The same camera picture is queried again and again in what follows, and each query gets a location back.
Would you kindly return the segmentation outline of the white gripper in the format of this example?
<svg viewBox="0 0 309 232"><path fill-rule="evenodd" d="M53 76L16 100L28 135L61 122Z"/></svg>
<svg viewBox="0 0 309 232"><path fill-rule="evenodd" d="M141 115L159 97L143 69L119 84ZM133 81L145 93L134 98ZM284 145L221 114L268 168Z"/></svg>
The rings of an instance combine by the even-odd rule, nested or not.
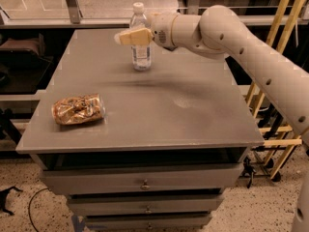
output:
<svg viewBox="0 0 309 232"><path fill-rule="evenodd" d="M151 13L149 17L151 30L127 29L116 34L114 40L121 45L148 45L154 39L158 46L173 51L177 47L172 40L172 27L177 16L177 14Z"/></svg>

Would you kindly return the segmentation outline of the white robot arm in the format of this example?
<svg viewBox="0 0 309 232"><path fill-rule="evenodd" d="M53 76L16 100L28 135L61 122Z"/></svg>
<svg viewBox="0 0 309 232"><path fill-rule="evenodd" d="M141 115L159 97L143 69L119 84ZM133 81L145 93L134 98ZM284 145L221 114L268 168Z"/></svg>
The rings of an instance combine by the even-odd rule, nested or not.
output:
<svg viewBox="0 0 309 232"><path fill-rule="evenodd" d="M259 40L232 10L216 5L201 15L151 14L150 24L117 33L115 42L184 47L209 58L229 54L309 146L309 73Z"/></svg>

